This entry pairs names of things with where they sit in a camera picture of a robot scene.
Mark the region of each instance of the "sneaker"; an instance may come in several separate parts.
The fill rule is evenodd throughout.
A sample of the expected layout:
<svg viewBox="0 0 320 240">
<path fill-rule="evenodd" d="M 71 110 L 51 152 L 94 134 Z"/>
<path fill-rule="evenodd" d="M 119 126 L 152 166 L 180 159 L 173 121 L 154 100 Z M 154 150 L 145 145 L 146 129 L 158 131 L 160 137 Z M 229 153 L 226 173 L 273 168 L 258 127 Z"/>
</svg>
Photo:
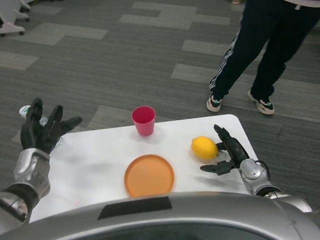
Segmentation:
<svg viewBox="0 0 320 240">
<path fill-rule="evenodd" d="M 266 99 L 255 98 L 251 94 L 251 90 L 248 91 L 248 97 L 255 102 L 256 107 L 261 113 L 267 114 L 267 115 L 272 115 L 275 113 L 275 108 L 268 97 Z"/>
<path fill-rule="evenodd" d="M 211 112 L 219 112 L 222 100 L 222 98 L 215 99 L 215 97 L 211 94 L 208 101 L 206 101 L 206 108 Z"/>
</svg>

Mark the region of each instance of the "lemon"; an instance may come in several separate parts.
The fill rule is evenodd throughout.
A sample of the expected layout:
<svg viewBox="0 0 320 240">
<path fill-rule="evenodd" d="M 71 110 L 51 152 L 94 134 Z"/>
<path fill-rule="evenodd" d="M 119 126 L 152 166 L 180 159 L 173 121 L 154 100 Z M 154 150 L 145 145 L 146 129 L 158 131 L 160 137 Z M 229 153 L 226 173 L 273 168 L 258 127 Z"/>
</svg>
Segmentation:
<svg viewBox="0 0 320 240">
<path fill-rule="evenodd" d="M 203 160 L 211 160 L 218 154 L 217 145 L 206 136 L 194 138 L 192 140 L 191 149 L 198 158 Z"/>
</svg>

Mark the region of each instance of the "table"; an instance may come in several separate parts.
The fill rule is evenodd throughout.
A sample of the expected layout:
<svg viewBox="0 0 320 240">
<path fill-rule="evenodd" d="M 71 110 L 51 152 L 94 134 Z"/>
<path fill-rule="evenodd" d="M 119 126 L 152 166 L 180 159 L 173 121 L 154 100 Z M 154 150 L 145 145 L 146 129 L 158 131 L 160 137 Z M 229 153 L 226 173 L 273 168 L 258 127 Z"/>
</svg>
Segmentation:
<svg viewBox="0 0 320 240">
<path fill-rule="evenodd" d="M 80 207 L 128 198 L 124 174 L 137 157 L 156 154 L 170 162 L 175 171 L 173 192 L 231 192 L 249 194 L 238 170 L 217 176 L 200 170 L 191 151 L 191 141 L 207 136 L 221 142 L 214 124 L 237 138 L 251 158 L 257 156 L 234 115 L 219 115 L 155 124 L 148 137 L 134 126 L 109 128 L 63 136 L 63 143 L 51 153 L 50 193 L 34 208 L 30 222 Z M 216 161 L 229 160 L 226 151 Z"/>
</svg>

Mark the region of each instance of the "orange plate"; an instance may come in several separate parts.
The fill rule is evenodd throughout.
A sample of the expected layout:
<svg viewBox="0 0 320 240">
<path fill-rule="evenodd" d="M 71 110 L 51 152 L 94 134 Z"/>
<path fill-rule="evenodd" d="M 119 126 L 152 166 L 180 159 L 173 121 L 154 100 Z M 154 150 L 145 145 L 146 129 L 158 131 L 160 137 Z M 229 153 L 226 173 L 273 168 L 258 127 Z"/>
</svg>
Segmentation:
<svg viewBox="0 0 320 240">
<path fill-rule="evenodd" d="M 124 174 L 124 185 L 131 197 L 171 192 L 175 173 L 170 163 L 157 155 L 143 155 L 130 163 Z"/>
</svg>

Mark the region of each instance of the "black pants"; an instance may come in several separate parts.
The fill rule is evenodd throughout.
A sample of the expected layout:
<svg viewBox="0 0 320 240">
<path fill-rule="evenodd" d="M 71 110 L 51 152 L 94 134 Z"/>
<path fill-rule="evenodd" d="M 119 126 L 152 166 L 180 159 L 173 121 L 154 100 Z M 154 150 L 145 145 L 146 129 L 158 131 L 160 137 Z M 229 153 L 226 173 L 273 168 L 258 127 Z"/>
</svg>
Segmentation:
<svg viewBox="0 0 320 240">
<path fill-rule="evenodd" d="M 320 8 L 298 8 L 284 0 L 247 0 L 241 27 L 209 85 L 215 99 L 228 94 L 268 40 L 251 93 L 260 99 L 272 95 L 273 84 L 284 72 L 285 63 L 320 17 Z"/>
</svg>

